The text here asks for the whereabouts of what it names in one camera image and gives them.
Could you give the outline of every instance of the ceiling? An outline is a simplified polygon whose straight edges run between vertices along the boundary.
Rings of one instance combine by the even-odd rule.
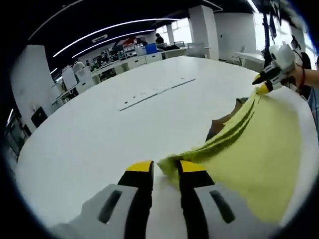
[[[258,9],[261,9],[260,0],[253,0],[253,2]],[[269,10],[269,1],[265,0],[265,2],[266,9]],[[246,0],[171,0],[169,2],[55,0],[50,1],[50,3],[45,0],[36,0],[32,4],[23,6],[23,10],[18,13],[18,16],[24,19],[24,36],[30,38],[27,44],[44,45],[50,70],[53,70],[55,67],[60,68],[71,63],[73,55],[94,45],[91,41],[94,38],[104,34],[107,34],[108,38],[112,38],[136,31],[156,29],[169,21],[138,22],[108,29],[75,43],[58,56],[53,57],[68,44],[91,32],[138,19],[188,17],[188,9],[200,4],[213,10],[219,10],[214,5],[220,6],[223,8],[223,11],[220,12],[252,12]]]

